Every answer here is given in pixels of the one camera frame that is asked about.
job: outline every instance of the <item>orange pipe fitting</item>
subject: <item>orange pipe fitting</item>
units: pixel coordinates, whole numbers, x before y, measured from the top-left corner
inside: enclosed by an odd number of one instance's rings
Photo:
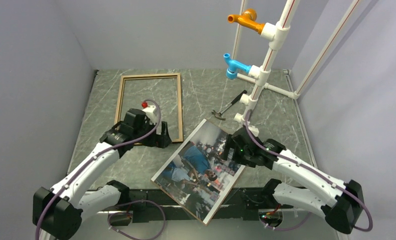
[[[257,22],[254,22],[255,20],[257,20],[257,12],[251,8],[245,10],[242,13],[242,15],[230,14],[227,17],[227,21],[229,23],[237,22],[241,26],[247,27],[249,29],[252,29],[252,30],[258,32],[258,34],[261,34],[265,23],[257,23]]]

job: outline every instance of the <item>blue pipe fitting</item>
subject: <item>blue pipe fitting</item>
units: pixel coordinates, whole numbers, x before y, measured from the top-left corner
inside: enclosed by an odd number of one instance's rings
[[[248,74],[249,71],[251,70],[251,65],[245,65],[239,61],[231,59],[230,54],[228,53],[224,54],[224,61],[229,66],[226,71],[226,77],[228,79],[237,78],[238,69],[246,72],[246,74]]]

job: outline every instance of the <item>blue shirt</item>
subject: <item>blue shirt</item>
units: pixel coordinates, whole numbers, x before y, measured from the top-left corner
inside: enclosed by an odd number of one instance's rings
[[[191,146],[186,150],[183,156],[200,174],[205,174],[205,171],[211,169],[211,165],[207,158],[195,146]]]
[[[171,179],[175,182],[180,182],[181,180],[189,180],[190,181],[190,177],[187,175],[187,172],[185,172],[183,169],[176,167],[174,162],[170,162],[168,164],[168,167],[171,169],[163,170],[161,173],[161,175],[163,177]]]

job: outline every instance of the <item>person in photo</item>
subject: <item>person in photo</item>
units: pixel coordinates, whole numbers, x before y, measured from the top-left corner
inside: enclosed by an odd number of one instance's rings
[[[207,175],[210,181],[215,181],[217,175],[211,170],[211,164],[202,152],[195,146],[191,146],[183,155],[185,165],[192,167],[191,172],[198,177],[198,174]]]
[[[174,162],[170,162],[161,173],[163,177],[172,180],[182,190],[186,187],[192,188],[197,185],[191,178],[192,174],[191,172],[186,172],[181,167],[177,167]]]

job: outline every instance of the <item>hammer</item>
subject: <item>hammer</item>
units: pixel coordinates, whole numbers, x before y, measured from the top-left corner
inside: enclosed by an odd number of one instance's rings
[[[217,119],[220,119],[222,121],[226,120],[225,118],[222,118],[221,115],[223,115],[223,113],[225,113],[231,106],[233,106],[235,103],[237,103],[240,100],[240,98],[242,97],[242,94],[246,94],[246,93],[247,93],[246,90],[242,91],[237,97],[235,97],[235,99],[233,101],[231,101],[227,106],[225,106],[220,112],[216,112],[215,110],[213,110],[211,113]]]

